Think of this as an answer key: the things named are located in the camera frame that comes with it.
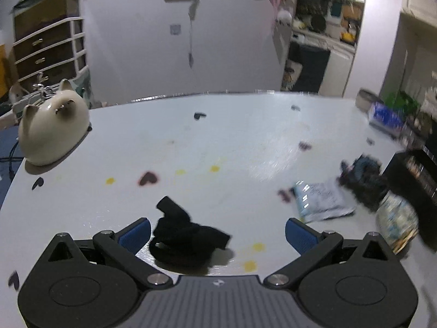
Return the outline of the white drawer cabinet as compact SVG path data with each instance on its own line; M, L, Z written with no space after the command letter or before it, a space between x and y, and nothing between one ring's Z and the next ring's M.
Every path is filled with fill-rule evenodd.
M14 42L19 83L57 84L87 70L83 18L69 17L43 27Z

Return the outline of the dark green chair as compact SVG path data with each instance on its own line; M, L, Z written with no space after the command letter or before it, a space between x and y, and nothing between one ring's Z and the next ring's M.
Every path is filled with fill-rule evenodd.
M292 91L318 93L329 58L327 49L291 42L288 59L302 66Z

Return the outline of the blue tissue pack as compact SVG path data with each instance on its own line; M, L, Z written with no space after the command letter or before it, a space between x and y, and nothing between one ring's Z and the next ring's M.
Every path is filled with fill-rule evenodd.
M404 126L402 118L384 104L375 102L370 106L367 113L369 124L377 129L399 137Z

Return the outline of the black fabric band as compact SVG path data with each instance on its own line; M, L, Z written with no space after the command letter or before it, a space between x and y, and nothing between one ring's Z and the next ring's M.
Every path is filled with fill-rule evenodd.
M148 249L158 266L192 276L205 276L214 266L226 266L235 253L231 236L214 227L192 222L190 215L165 196L156 208L162 212Z

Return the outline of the blue floral fabric pouch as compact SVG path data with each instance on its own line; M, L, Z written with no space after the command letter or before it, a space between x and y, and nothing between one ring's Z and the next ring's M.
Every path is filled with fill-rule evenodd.
M403 197L388 192L376 211L379 233L397 255L418 235L418 217Z

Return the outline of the black storage box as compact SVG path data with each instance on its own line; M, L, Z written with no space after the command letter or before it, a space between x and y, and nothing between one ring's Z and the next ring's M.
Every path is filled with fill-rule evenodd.
M418 217L423 242L436 250L436 157L426 148L395 153L383 172L389 189L405 198Z

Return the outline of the glass terrarium tank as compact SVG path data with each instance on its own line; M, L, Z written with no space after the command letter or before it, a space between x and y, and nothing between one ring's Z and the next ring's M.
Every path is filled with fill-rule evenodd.
M11 10L15 41L70 17L79 17L79 0L20 0Z

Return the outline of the green plastic bag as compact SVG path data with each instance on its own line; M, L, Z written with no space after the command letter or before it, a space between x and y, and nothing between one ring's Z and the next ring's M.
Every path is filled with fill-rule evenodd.
M407 121L409 116L415 116L420 108L418 101L405 93L405 91L388 93L382 97L382 101L385 106L397 113L403 122Z

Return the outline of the printed tote bag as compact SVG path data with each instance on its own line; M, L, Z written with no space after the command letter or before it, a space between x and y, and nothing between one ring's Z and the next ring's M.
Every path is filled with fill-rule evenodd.
M281 91L291 91L299 80L299 76L302 72L302 64L287 60L284 68L284 75L282 78Z

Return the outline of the grey round tin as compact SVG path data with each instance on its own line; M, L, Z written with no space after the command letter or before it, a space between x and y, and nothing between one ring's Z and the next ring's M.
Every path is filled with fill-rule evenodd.
M361 88L356 96L356 107L364 113L367 113L373 103L379 101L379 97L373 92Z

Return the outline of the dark blue fuzzy scrunchie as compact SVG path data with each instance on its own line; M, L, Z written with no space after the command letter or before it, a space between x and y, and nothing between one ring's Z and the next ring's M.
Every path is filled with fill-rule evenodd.
M362 154L352 164L342 161L338 183L349 189L356 200L375 212L389 191L378 159Z

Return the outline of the white ceramic cat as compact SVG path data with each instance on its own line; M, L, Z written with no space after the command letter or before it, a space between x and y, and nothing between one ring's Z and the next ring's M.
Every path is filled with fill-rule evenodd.
M26 160L44 167L65 157L85 137L90 126L86 102L62 79L53 96L40 105L28 104L19 124L19 146Z

